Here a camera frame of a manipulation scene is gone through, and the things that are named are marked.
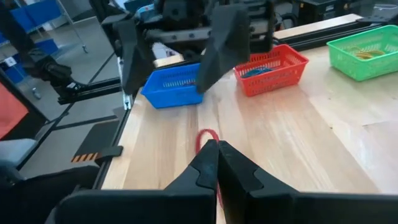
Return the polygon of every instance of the blue storage bin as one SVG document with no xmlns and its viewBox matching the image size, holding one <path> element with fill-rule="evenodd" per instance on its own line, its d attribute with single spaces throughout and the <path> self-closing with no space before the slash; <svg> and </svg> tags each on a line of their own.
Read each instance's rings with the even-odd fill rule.
<svg viewBox="0 0 398 224">
<path fill-rule="evenodd" d="M 24 28 L 25 31 L 30 31 L 36 27 L 36 25 L 27 15 L 23 7 L 11 10 L 11 14 L 14 16 L 15 20 Z"/>
<path fill-rule="evenodd" d="M 8 68 L 5 73 L 14 84 L 20 83 L 27 76 L 20 63 Z"/>
<path fill-rule="evenodd" d="M 203 101 L 198 94 L 195 79 L 199 63 L 154 71 L 142 89 L 154 108 L 194 105 Z"/>
<path fill-rule="evenodd" d="M 36 43 L 36 46 L 40 47 L 45 53 L 52 55 L 58 50 L 58 46 L 55 44 L 53 39 L 44 40 Z"/>
<path fill-rule="evenodd" d="M 56 0 L 46 0 L 30 4 L 24 7 L 27 14 L 36 26 L 41 26 L 48 21 L 56 19 L 62 15 Z"/>
</svg>

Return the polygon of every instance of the wooden table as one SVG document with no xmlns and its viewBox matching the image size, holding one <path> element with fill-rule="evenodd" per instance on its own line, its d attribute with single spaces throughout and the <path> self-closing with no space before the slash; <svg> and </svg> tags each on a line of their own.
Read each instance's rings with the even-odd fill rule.
<svg viewBox="0 0 398 224">
<path fill-rule="evenodd" d="M 357 18 L 343 16 L 275 36 Z M 103 189 L 166 187 L 195 156 L 198 130 L 211 128 L 297 190 L 398 193 L 398 75 L 358 83 L 330 67 L 327 47 L 301 53 L 310 62 L 298 85 L 255 97 L 243 95 L 232 72 L 198 106 L 156 110 L 138 94 L 119 142 L 124 152 L 113 159 Z M 218 220 L 223 221 L 222 212 Z"/>
</svg>

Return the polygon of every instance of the mesh basket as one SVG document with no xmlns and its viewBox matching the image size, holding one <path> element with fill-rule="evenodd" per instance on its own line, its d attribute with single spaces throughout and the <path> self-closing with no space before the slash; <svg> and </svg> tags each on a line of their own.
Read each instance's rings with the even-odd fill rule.
<svg viewBox="0 0 398 224">
<path fill-rule="evenodd" d="M 357 81 L 398 71 L 397 26 L 384 26 L 327 44 L 331 65 Z M 356 53 L 371 50 L 380 50 L 385 54 L 370 59 L 356 56 Z"/>
<path fill-rule="evenodd" d="M 199 63 L 154 71 L 141 91 L 154 108 L 193 105 L 203 101 L 195 79 Z"/>
<path fill-rule="evenodd" d="M 307 63 L 308 59 L 303 55 L 288 45 L 282 44 L 274 47 L 269 53 L 252 54 L 250 62 L 238 65 L 234 68 L 234 72 L 244 94 L 254 96 L 297 84 Z M 272 71 L 243 78 L 247 72 L 264 67 Z"/>
</svg>

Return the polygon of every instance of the red object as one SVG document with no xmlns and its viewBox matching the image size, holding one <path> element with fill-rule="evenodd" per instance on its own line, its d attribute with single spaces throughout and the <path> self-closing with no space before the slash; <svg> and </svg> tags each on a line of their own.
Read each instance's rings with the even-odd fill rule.
<svg viewBox="0 0 398 224">
<path fill-rule="evenodd" d="M 0 139 L 27 114 L 26 107 L 0 83 Z"/>
<path fill-rule="evenodd" d="M 244 94 L 254 96 L 297 84 L 307 63 L 306 57 L 287 44 L 282 44 L 268 53 L 250 55 L 250 62 L 236 66 L 234 73 Z M 271 68 L 273 71 L 241 78 L 242 75 L 259 67 Z"/>
<path fill-rule="evenodd" d="M 196 152 L 196 154 L 198 154 L 200 149 L 201 149 L 200 140 L 201 140 L 201 137 L 205 133 L 210 133 L 211 137 L 213 137 L 213 139 L 216 140 L 217 142 L 220 140 L 218 138 L 217 133 L 214 130 L 212 130 L 212 129 L 202 129 L 202 130 L 200 130 L 198 135 L 197 135 L 196 141 L 195 141 L 195 152 Z M 217 184 L 217 197 L 218 197 L 218 201 L 220 202 L 221 208 L 223 208 L 223 201 L 221 199 L 221 192 L 220 192 L 220 187 L 219 187 L 218 184 Z"/>
</svg>

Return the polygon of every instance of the red basket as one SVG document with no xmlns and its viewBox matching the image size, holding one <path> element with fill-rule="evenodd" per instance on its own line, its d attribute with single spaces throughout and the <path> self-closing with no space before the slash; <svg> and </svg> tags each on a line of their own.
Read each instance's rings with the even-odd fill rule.
<svg viewBox="0 0 398 224">
<path fill-rule="evenodd" d="M 282 44 L 274 47 L 269 53 L 252 54 L 250 62 L 236 66 L 234 72 L 244 94 L 254 96 L 297 84 L 307 63 L 307 58 L 288 45 Z M 271 68 L 273 71 L 241 78 L 242 75 L 259 67 Z"/>
</svg>

